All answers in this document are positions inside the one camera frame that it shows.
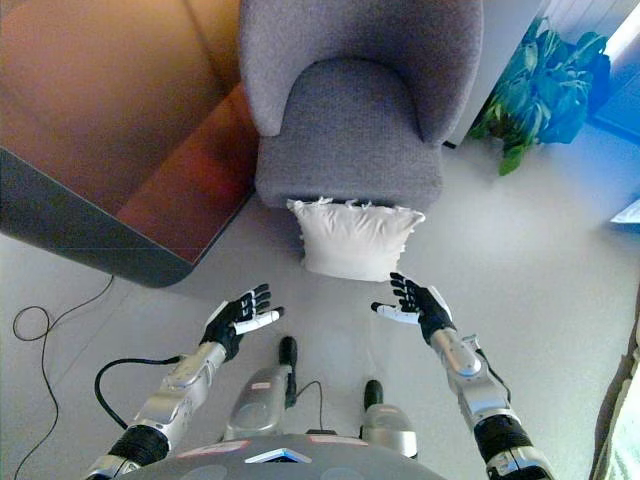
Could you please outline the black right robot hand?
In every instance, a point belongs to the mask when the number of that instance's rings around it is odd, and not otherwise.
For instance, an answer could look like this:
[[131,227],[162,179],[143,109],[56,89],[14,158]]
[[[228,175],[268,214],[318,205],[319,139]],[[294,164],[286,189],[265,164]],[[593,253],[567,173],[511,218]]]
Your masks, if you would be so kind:
[[435,287],[420,286],[398,272],[390,273],[390,285],[399,305],[373,302],[372,311],[394,321],[419,325],[428,345],[435,332],[456,330],[449,306]]

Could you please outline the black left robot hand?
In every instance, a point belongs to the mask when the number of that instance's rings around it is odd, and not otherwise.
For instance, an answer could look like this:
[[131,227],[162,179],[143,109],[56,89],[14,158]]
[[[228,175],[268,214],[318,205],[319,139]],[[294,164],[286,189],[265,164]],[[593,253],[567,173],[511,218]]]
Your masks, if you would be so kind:
[[284,316],[285,308],[270,307],[271,292],[268,284],[246,291],[233,301],[224,301],[210,315],[201,344],[214,342],[225,350],[225,361],[239,352],[245,333],[267,326]]

